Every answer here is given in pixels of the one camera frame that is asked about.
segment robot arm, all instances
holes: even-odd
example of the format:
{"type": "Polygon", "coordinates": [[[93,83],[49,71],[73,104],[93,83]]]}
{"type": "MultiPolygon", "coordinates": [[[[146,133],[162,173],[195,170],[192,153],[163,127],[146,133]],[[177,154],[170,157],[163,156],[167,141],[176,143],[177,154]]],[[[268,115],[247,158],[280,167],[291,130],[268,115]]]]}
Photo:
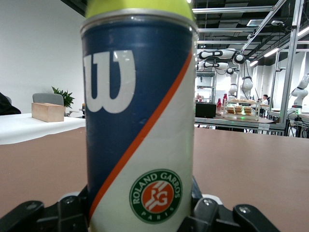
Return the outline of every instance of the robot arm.
{"type": "Polygon", "coordinates": [[[232,100],[233,98],[236,98],[236,92],[237,92],[237,73],[232,68],[228,68],[226,70],[226,75],[230,76],[231,78],[231,88],[228,91],[228,100],[232,100]]]}
{"type": "Polygon", "coordinates": [[[305,90],[309,83],[309,73],[303,76],[296,89],[293,90],[292,96],[297,97],[294,101],[292,108],[302,108],[303,100],[308,95],[308,91],[305,90]]]}
{"type": "Polygon", "coordinates": [[[228,67],[228,63],[204,63],[204,68],[214,67],[216,69],[225,70],[228,67]]]}
{"type": "MultiPolygon", "coordinates": [[[[242,78],[243,82],[240,85],[240,98],[241,99],[249,99],[250,98],[250,90],[253,87],[252,78],[251,78],[251,68],[250,62],[246,60],[245,56],[237,52],[235,49],[223,49],[217,51],[201,51],[199,53],[200,59],[207,59],[209,57],[218,57],[221,59],[232,59],[233,64],[239,65],[240,68],[240,77],[242,78]]],[[[227,69],[228,64],[225,63],[214,63],[210,64],[208,62],[204,63],[204,67],[215,67],[217,69],[227,69]]]]}
{"type": "Polygon", "coordinates": [[[223,49],[223,50],[217,50],[217,51],[201,51],[199,53],[200,59],[207,59],[209,57],[217,57],[221,59],[231,59],[234,57],[236,53],[235,49],[223,49]]]}

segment green plant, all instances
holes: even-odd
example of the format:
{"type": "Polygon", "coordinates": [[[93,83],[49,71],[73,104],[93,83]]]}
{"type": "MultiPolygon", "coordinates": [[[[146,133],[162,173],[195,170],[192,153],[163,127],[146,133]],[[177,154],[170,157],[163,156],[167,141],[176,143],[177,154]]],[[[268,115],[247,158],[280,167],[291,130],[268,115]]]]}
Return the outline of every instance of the green plant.
{"type": "Polygon", "coordinates": [[[59,88],[57,88],[57,89],[54,88],[54,87],[52,87],[52,88],[53,88],[54,93],[62,95],[64,106],[72,109],[71,104],[74,104],[73,99],[75,99],[75,98],[71,97],[72,93],[68,93],[68,91],[64,92],[63,90],[60,91],[59,88]]]}

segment metal rim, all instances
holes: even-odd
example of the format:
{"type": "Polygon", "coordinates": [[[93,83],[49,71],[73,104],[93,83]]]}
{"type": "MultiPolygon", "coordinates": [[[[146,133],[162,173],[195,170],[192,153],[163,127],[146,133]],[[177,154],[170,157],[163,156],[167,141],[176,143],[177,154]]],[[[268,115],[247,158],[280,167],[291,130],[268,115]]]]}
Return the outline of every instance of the metal rim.
{"type": "Polygon", "coordinates": [[[118,17],[123,16],[159,16],[162,19],[169,19],[175,21],[175,23],[183,23],[187,24],[194,30],[196,33],[198,32],[197,25],[187,17],[181,16],[179,14],[160,11],[160,10],[153,10],[153,9],[143,9],[143,8],[129,8],[129,9],[121,9],[117,11],[106,12],[103,14],[98,14],[87,19],[81,26],[81,34],[83,34],[88,29],[94,27],[98,23],[108,22],[118,17]]]}

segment fluorescent light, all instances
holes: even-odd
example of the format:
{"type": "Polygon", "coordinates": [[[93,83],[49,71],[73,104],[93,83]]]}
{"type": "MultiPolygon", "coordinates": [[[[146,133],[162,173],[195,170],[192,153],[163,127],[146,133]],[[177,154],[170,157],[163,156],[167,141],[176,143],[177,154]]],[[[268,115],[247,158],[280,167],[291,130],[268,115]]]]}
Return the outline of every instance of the fluorescent light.
{"type": "Polygon", "coordinates": [[[263,21],[263,19],[251,19],[247,24],[247,27],[258,27],[263,21]]]}
{"type": "Polygon", "coordinates": [[[273,50],[271,50],[270,52],[267,52],[264,57],[269,57],[270,55],[276,53],[279,50],[279,48],[275,48],[273,50]]]}
{"type": "Polygon", "coordinates": [[[250,64],[250,67],[252,67],[253,65],[255,65],[255,64],[257,64],[257,63],[258,63],[257,60],[253,61],[253,62],[250,64]]]}
{"type": "Polygon", "coordinates": [[[309,27],[306,27],[305,29],[303,29],[302,31],[300,31],[297,36],[301,36],[302,34],[306,33],[309,30],[309,27]]]}

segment gray chair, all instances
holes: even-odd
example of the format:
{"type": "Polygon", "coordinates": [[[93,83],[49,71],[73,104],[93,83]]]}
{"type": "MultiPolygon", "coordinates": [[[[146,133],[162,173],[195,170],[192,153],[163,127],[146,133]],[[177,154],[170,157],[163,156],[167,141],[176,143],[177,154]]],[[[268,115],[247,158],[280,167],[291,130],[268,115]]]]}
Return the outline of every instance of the gray chair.
{"type": "MultiPolygon", "coordinates": [[[[34,93],[32,99],[33,103],[50,103],[64,106],[63,97],[56,93],[34,93]]],[[[68,114],[64,112],[64,116],[70,116],[73,112],[78,113],[78,111],[70,110],[68,114]]]]}
{"type": "Polygon", "coordinates": [[[5,96],[5,97],[9,100],[10,104],[12,104],[11,98],[9,98],[8,96],[5,96]]]}

